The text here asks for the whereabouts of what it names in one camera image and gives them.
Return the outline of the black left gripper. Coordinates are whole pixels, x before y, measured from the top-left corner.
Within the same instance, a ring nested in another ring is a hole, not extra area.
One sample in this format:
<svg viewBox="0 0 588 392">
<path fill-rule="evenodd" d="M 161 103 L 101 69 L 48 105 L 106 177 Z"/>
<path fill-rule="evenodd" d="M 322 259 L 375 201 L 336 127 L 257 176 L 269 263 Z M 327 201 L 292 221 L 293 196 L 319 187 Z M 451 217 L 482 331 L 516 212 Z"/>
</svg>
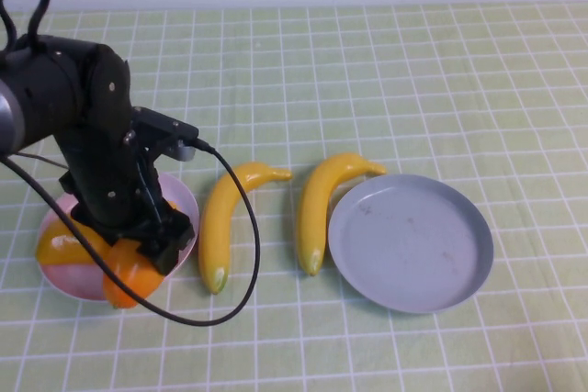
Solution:
<svg viewBox="0 0 588 392">
<path fill-rule="evenodd" d="M 72 218 L 109 245 L 132 234 L 138 253 L 169 275 L 194 228 L 185 213 L 165 212 L 158 174 L 137 130 L 75 125 L 58 133 L 57 143 L 69 168 L 60 182 L 78 200 Z"/>
</svg>

